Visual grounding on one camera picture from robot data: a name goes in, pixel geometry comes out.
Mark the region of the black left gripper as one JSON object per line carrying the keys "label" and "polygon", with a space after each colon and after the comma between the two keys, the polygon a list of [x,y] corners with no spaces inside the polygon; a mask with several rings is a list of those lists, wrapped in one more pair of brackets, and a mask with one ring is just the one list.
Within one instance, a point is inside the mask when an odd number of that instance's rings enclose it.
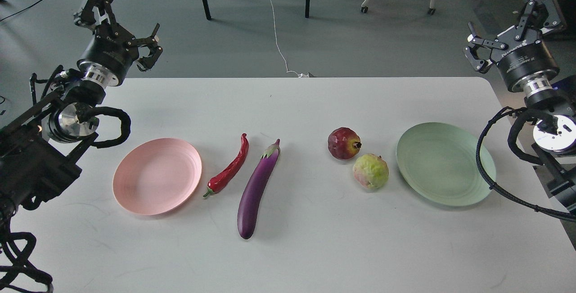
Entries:
{"label": "black left gripper", "polygon": [[[117,23],[111,4],[113,0],[86,0],[78,12],[74,13],[74,24],[93,32],[88,47],[77,61],[81,71],[91,65],[99,65],[109,70],[114,78],[109,86],[122,85],[133,63],[141,72],[154,67],[164,49],[158,44],[157,23],[148,37],[135,36]],[[140,49],[148,49],[146,56]]]}

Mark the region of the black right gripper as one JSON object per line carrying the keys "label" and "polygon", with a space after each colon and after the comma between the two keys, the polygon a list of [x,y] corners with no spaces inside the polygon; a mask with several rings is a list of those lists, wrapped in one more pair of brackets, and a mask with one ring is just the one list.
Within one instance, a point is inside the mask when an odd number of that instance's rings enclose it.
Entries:
{"label": "black right gripper", "polygon": [[473,22],[468,22],[468,44],[463,49],[477,73],[486,74],[496,65],[510,92],[523,91],[521,84],[529,76],[543,74],[552,80],[559,74],[559,65],[542,37],[567,28],[557,0],[524,1],[517,25],[498,34],[497,40],[479,36]]}

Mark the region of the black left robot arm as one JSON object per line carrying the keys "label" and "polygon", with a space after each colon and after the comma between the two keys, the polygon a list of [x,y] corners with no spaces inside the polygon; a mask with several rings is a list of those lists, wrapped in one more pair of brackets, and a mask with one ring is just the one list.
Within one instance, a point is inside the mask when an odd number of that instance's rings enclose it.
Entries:
{"label": "black left robot arm", "polygon": [[13,232],[18,209],[33,211],[61,195],[81,174],[78,160],[89,148],[124,143],[131,119],[119,108],[102,102],[107,87],[122,85],[136,64],[152,69],[163,52],[154,27],[137,38],[117,22],[113,0],[86,0],[74,14],[74,24],[92,32],[76,69],[61,65],[49,78],[30,78],[31,108],[1,129],[1,252],[10,262],[1,267],[1,288],[24,293],[13,281],[24,275],[54,290],[52,276],[35,267],[30,256],[36,237]]}

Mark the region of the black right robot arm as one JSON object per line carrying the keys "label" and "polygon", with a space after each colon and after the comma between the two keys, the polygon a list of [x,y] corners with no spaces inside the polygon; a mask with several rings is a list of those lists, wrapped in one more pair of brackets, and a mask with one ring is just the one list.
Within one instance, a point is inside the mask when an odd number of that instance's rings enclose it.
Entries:
{"label": "black right robot arm", "polygon": [[[575,155],[575,77],[559,82],[559,65],[543,37],[563,31],[566,21],[556,0],[524,0],[518,22],[495,39],[480,37],[473,23],[463,53],[477,73],[496,67],[509,92],[523,93],[525,106],[505,107],[490,119],[477,142],[475,159],[490,189],[504,198],[562,221],[575,221],[575,170],[566,170],[558,157]],[[546,185],[564,211],[539,207],[504,190],[488,176],[481,162],[481,145],[488,131],[504,117],[515,119],[507,138],[512,153],[525,162],[547,168]]]}

